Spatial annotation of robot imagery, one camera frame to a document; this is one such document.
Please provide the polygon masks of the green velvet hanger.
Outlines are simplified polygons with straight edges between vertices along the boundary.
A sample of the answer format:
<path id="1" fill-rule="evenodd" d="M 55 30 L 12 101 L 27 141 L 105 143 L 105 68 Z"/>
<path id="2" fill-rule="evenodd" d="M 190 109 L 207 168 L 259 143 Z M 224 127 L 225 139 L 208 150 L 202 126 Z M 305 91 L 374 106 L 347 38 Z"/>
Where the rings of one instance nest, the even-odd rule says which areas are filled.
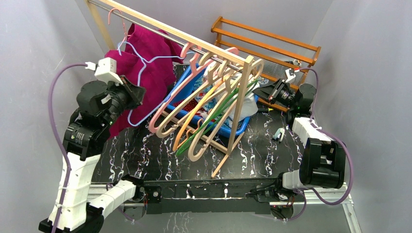
<path id="1" fill-rule="evenodd" d="M 201 121 L 203 120 L 202 118 L 199 121 L 199 126 L 196 130 L 187 130 L 187 135 L 185 141 L 183 141 L 178 147 L 177 147 L 177 152 L 176 155 L 182 154 L 184 151 L 186 151 L 192 140 L 195 138 L 197 134 L 202 132 L 200 136 L 205 135 L 208 131 L 211 129 L 215 128 L 217 123 L 223 118 L 223 113 L 226 111 L 229 106 L 235 102 L 236 100 L 236 95 L 239 92 L 239 87 L 235 88 L 232 92 L 228 93 L 226 98 L 223 100 L 222 104 L 217 107 L 217 110 L 215 113 L 210 113 L 208 116 L 211 116 L 211 119 L 204 120 L 202 123 Z"/>

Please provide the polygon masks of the white garment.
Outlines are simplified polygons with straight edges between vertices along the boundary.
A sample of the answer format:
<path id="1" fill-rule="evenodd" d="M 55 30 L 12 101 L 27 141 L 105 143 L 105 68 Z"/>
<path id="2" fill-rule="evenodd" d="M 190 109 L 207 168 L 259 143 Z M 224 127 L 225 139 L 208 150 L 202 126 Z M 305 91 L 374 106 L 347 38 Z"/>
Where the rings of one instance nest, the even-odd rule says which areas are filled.
<path id="1" fill-rule="evenodd" d="M 203 74 L 203 81 L 207 81 L 208 73 L 209 73 L 209 71 L 210 71 L 214 66 L 216 66 L 216 62 L 212 62 L 210 65 L 207 66 L 207 68 L 206 68 L 206 70 L 205 70 L 205 72 L 204 72 L 204 74 Z M 213 72 L 213 75 L 216 76 L 217 73 L 218 73 L 218 71 L 215 70 L 215 71 Z M 233 82 L 234 82 L 237 78 L 239 78 L 240 76 L 241 76 L 240 73 L 236 73 L 234 76 L 232 76 L 232 77 L 231 77 L 231 84 L 233 84 Z M 258 87 L 259 87 L 259 83 L 252 84 L 252 85 L 248 88 L 248 91 L 249 91 L 249 90 L 250 90 L 250 91 L 253 91 L 253 90 L 255 90 L 255 89 L 258 88 Z M 245 98 L 244 98 L 243 106 L 242 106 L 241 113 L 240 113 L 239 122 L 242 121 L 242 120 L 244 120 L 246 117 L 250 117 L 250 116 L 256 114 L 256 113 L 257 113 L 257 110 L 258 110 L 258 107 L 257 107 L 257 103 L 256 103 L 256 100 L 255 100 L 255 95 L 253 94 L 253 92 L 250 92 L 250 93 L 249 93 L 248 95 L 246 95 Z M 229 127 L 229 128 L 231 128 L 231 127 L 232 127 L 232 124 L 233 124 L 234 112 L 235 112 L 235 109 L 233 109 L 233 110 L 230 112 L 228 118 L 227 118 L 227 119 L 225 120 L 225 122 L 224 122 L 224 125 L 226 125 L 226 126 Z"/>

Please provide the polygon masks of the blue floral garment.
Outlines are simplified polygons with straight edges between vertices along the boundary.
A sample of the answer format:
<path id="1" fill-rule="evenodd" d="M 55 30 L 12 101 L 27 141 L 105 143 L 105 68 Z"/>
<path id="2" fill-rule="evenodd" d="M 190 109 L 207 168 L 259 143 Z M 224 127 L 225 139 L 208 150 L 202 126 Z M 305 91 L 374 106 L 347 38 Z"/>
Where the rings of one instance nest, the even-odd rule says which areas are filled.
<path id="1" fill-rule="evenodd" d="M 200 102 L 201 99 L 212 89 L 213 85 L 208 85 L 206 86 L 196 97 L 195 100 L 197 102 Z M 196 115 L 202 117 L 203 119 L 207 118 L 208 113 L 215 107 L 215 105 L 217 104 L 217 102 L 223 97 L 223 95 L 226 93 L 226 91 L 224 91 L 225 89 L 225 84 L 221 84 L 216 90 L 214 90 L 212 92 L 212 94 L 223 90 L 222 93 L 216 95 L 215 97 L 213 97 L 211 100 L 207 101 L 200 110 L 198 110 L 196 112 Z"/>

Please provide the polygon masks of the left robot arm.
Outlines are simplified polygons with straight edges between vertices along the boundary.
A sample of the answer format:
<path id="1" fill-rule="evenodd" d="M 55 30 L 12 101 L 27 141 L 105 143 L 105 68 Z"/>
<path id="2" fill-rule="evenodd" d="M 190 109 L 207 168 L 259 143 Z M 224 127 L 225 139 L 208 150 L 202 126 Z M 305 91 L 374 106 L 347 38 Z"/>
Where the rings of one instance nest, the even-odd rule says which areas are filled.
<path id="1" fill-rule="evenodd" d="M 78 109 L 71 115 L 61 141 L 63 170 L 58 195 L 49 217 L 39 223 L 44 233 L 97 233 L 107 216 L 124 202 L 145 198 L 143 180 L 125 175 L 107 191 L 88 200 L 91 179 L 110 127 L 126 110 L 141 105 L 145 88 L 130 83 L 91 81 L 76 97 Z"/>

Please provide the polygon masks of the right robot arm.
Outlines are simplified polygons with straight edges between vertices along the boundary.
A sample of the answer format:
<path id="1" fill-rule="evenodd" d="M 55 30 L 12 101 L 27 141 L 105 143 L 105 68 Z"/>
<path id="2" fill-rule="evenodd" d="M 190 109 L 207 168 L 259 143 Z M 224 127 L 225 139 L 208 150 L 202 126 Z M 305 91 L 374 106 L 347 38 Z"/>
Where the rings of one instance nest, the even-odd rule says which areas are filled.
<path id="1" fill-rule="evenodd" d="M 279 102 L 288 108 L 286 123 L 304 146 L 298 170 L 283 173 L 281 183 L 274 187 L 274 196 L 286 201 L 298 188 L 341 188 L 344 182 L 346 155 L 342 146 L 319 131 L 311 116 L 316 89 L 308 83 L 293 92 L 285 81 L 255 89 L 254 94 L 270 102 Z"/>

